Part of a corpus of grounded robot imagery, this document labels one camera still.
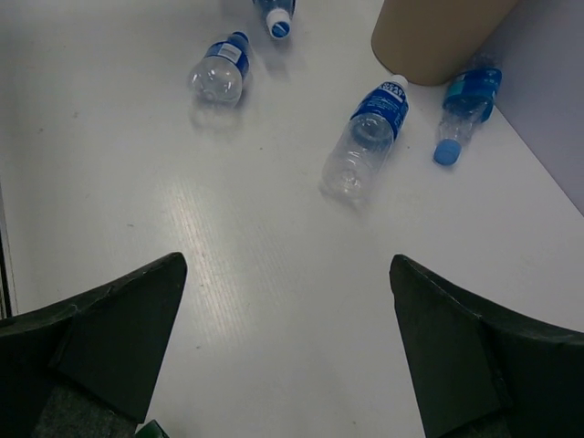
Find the water bottle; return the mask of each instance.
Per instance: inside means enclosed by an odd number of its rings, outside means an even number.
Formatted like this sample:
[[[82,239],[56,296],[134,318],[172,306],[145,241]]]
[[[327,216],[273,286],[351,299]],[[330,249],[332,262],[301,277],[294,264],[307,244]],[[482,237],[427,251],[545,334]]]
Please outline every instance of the water bottle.
[[[322,170],[325,193],[353,204],[367,200],[408,113],[407,86],[406,78],[395,75],[357,107]]]
[[[198,111],[220,115],[241,98],[249,71],[249,39],[234,32],[209,47],[189,76],[193,105]]]
[[[435,162],[452,166],[458,161],[476,127],[491,116],[501,79],[501,70],[484,54],[475,56],[454,79],[444,98],[444,113],[436,133]]]
[[[296,0],[253,0],[267,32],[274,39],[284,39],[290,34]]]

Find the trash can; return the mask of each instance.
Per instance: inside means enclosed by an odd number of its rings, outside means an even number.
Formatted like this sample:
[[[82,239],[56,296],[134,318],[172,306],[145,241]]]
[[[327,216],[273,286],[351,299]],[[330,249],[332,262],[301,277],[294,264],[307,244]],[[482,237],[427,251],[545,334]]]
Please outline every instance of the trash can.
[[[419,85],[450,79],[518,0],[385,0],[371,46],[392,73]]]

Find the green object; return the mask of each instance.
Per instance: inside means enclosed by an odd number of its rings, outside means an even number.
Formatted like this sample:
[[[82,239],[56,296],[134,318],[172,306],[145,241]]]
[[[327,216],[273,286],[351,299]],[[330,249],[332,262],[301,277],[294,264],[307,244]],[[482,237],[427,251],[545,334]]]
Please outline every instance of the green object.
[[[152,420],[144,427],[142,427],[138,433],[136,433],[136,438],[170,438],[162,427]]]

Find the clear plastic bottle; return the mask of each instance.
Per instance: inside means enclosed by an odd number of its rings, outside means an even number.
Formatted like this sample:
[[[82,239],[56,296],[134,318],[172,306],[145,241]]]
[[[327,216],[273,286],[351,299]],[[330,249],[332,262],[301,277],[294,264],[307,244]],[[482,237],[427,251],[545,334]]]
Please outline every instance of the clear plastic bottle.
[[[476,127],[491,116],[501,78],[495,61],[486,54],[478,54],[465,72],[454,79],[446,92],[444,113],[436,132],[435,162],[452,166],[458,161]]]
[[[290,35],[296,0],[253,0],[253,2],[272,38],[284,39]]]
[[[408,112],[408,81],[395,75],[358,106],[322,170],[322,188],[342,201],[366,201]]]
[[[197,113],[209,120],[232,110],[242,96],[249,71],[249,39],[234,32],[214,43],[191,71],[189,88]]]

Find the plastic bottle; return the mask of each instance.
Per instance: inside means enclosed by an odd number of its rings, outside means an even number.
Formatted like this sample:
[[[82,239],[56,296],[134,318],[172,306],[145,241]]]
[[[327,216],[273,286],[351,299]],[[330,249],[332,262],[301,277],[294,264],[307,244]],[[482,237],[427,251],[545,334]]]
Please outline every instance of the plastic bottle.
[[[198,110],[222,112],[237,105],[249,71],[249,39],[234,32],[214,43],[191,72],[189,88]]]
[[[253,0],[253,2],[272,38],[284,39],[290,35],[296,0]]]
[[[501,70],[484,54],[475,56],[465,72],[454,79],[444,98],[444,113],[436,133],[435,162],[452,166],[458,161],[476,127],[491,116],[501,79]]]
[[[408,112],[408,81],[395,75],[357,107],[322,170],[322,188],[342,201],[366,201]]]

